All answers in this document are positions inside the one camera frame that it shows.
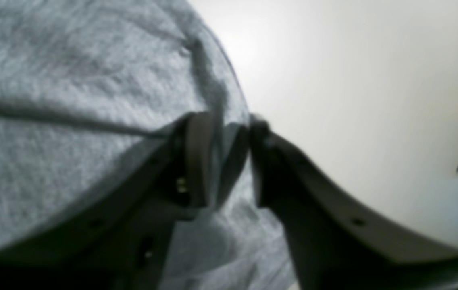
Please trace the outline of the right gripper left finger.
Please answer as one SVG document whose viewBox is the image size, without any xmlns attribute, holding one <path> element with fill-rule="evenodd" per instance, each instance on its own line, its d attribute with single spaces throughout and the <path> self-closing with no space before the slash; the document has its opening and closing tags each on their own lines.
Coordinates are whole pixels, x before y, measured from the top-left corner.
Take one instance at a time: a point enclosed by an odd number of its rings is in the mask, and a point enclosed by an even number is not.
<svg viewBox="0 0 458 290">
<path fill-rule="evenodd" d="M 189 114 L 123 184 L 0 249 L 0 290 L 155 290 L 175 223 L 209 203 L 213 120 Z"/>
</svg>

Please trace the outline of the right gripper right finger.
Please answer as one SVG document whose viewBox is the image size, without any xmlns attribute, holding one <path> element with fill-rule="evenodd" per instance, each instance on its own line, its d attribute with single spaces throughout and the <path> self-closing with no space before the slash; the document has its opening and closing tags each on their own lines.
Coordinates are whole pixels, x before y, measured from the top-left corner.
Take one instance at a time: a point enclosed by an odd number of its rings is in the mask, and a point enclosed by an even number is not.
<svg viewBox="0 0 458 290">
<path fill-rule="evenodd" d="M 253 115 L 257 204 L 283 225 L 303 290 L 458 290 L 458 249 L 359 202 Z"/>
</svg>

